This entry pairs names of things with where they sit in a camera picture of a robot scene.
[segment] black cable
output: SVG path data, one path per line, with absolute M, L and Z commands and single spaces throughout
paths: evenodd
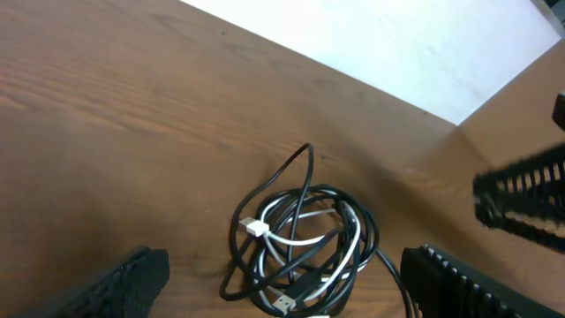
M 317 202 L 331 201 L 335 212 L 341 217 L 343 228 L 340 231 L 331 231 L 298 256 L 293 256 L 292 246 L 288 246 L 287 250 L 284 251 L 275 240 L 272 240 L 272 237 L 269 238 L 270 234 L 268 233 L 259 238 L 250 235 L 242 246 L 238 247 L 236 233 L 243 208 L 252 198 L 275 182 L 290 163 L 307 149 L 308 168 L 302 187 L 269 195 L 259 205 L 256 219 L 260 220 L 263 217 L 264 222 L 269 224 L 269 233 L 273 235 L 278 235 L 286 225 L 290 224 L 288 239 L 294 242 L 299 216 L 304 213 L 303 208 L 312 206 Z M 278 317 L 306 318 L 316 314 L 331 314 L 335 316 L 340 314 L 349 299 L 358 271 L 367 266 L 368 262 L 377 254 L 398 284 L 398 288 L 403 296 L 406 317 L 412 318 L 413 310 L 416 318 L 418 318 L 417 305 L 412 301 L 404 288 L 400 279 L 400 273 L 394 263 L 378 249 L 379 229 L 373 215 L 353 197 L 331 185 L 310 185 L 313 176 L 313 160 L 313 146 L 306 143 L 279 168 L 273 177 L 249 192 L 237 205 L 230 225 L 232 262 L 228 275 L 223 279 L 220 286 L 220 296 L 228 301 L 249 297 L 252 303 L 263 312 Z M 352 244 L 357 237 L 358 241 L 354 246 Z M 336 240 L 336 250 L 324 261 L 323 265 L 315 267 L 305 263 L 308 259 L 318 254 L 333 239 Z M 269 250 L 267 240 L 271 241 L 273 250 Z M 252 257 L 249 262 L 246 262 L 243 259 L 243 255 L 253 242 L 256 244 Z M 260 275 L 257 269 L 266 267 L 267 258 L 273 257 L 271 252 L 278 254 L 279 261 L 284 265 L 277 269 L 274 274 L 268 276 Z M 347 253 L 350 254 L 350 259 L 348 260 L 346 259 Z M 339 273 L 335 273 L 340 266 L 343 269 Z M 226 288 L 236 269 L 240 269 L 243 272 L 245 286 L 242 291 L 228 293 Z M 297 279 L 295 272 L 298 271 L 300 275 Z M 322 277 L 328 280 L 328 277 L 334 273 L 336 279 L 332 282 L 327 282 L 328 288 L 319 297 L 312 299 L 314 303 L 308 306 L 305 303 L 305 299 L 322 286 Z M 288 283 L 280 281 L 284 276 L 287 277 Z M 296 306 L 289 308 L 292 310 L 285 315 L 276 306 L 266 302 L 265 297 L 261 295 L 263 291 L 267 291 L 268 287 L 275 288 L 294 299 Z

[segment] cable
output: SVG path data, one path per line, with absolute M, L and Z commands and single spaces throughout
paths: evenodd
M 271 194 L 257 209 L 255 218 L 240 220 L 249 201 L 269 187 L 300 154 L 308 149 L 308 168 L 301 188 Z M 220 286 L 220 296 L 228 301 L 249 298 L 266 314 L 277 317 L 302 318 L 314 315 L 335 316 L 343 310 L 357 278 L 368 262 L 377 255 L 396 281 L 403 296 L 406 317 L 412 313 L 419 318 L 418 306 L 404 288 L 395 264 L 378 248 L 379 229 L 373 215 L 347 193 L 331 185 L 311 185 L 313 177 L 313 146 L 304 144 L 279 170 L 262 185 L 250 191 L 237 205 L 230 225 L 230 252 L 232 262 L 228 275 Z M 314 205 L 331 204 L 331 208 L 305 212 Z M 333 216 L 340 226 L 326 235 L 296 239 L 298 221 L 307 217 Z M 250 233 L 245 242 L 237 243 L 237 228 L 243 225 Z M 280 233 L 290 227 L 284 238 Z M 335 252 L 319 267 L 307 261 L 335 241 Z M 255 243 L 252 256 L 243 255 Z M 295 255 L 294 246 L 303 246 L 305 252 Z M 280 266 L 267 274 L 268 257 Z M 245 278 L 242 291 L 228 293 L 226 288 L 236 269 Z M 286 283 L 281 278 L 286 276 Z M 271 303 L 268 294 L 276 300 Z

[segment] white surface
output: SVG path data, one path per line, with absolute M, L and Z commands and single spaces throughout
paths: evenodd
M 530 0 L 182 0 L 456 125 L 560 39 Z

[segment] connector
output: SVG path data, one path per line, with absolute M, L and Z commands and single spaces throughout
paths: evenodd
M 273 303 L 273 307 L 282 311 L 283 315 L 287 315 L 296 305 L 297 302 L 294 299 L 284 294 Z
M 245 230 L 256 238 L 262 236 L 268 231 L 267 223 L 263 223 L 262 221 L 256 220 L 252 217 L 246 217 L 243 220 L 239 220 L 239 224 L 243 225 Z

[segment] wooden table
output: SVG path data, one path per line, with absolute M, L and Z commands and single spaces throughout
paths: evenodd
M 306 141 L 314 182 L 370 207 L 397 263 L 434 243 L 565 312 L 560 255 L 474 219 L 487 165 L 452 125 L 175 0 L 4 0 L 0 315 L 147 244 L 171 262 L 153 317 L 264 316 L 218 296 L 229 221 Z M 403 316 L 377 261 L 343 316 Z

